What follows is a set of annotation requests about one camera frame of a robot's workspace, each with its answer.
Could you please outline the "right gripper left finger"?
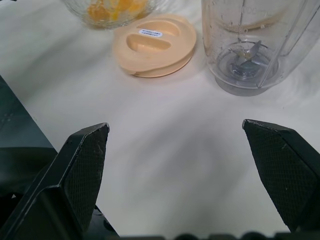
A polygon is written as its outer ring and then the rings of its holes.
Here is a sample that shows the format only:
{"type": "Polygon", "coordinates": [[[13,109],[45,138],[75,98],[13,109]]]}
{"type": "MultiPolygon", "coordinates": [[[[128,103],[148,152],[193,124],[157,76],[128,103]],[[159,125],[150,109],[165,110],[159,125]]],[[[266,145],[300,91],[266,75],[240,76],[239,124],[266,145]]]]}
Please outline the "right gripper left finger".
{"type": "Polygon", "coordinates": [[[0,150],[3,240],[105,240],[110,225],[97,207],[109,125],[99,123],[50,147],[0,150]]]}

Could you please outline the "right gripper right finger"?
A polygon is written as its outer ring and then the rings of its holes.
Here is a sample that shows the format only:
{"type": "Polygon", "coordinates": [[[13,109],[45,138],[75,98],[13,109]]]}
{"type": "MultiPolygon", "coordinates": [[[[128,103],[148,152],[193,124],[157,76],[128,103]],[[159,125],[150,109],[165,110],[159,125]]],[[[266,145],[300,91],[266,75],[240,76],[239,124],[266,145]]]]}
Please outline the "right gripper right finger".
{"type": "Polygon", "coordinates": [[[294,129],[242,123],[260,180],[291,232],[320,229],[320,154],[294,129]]]}

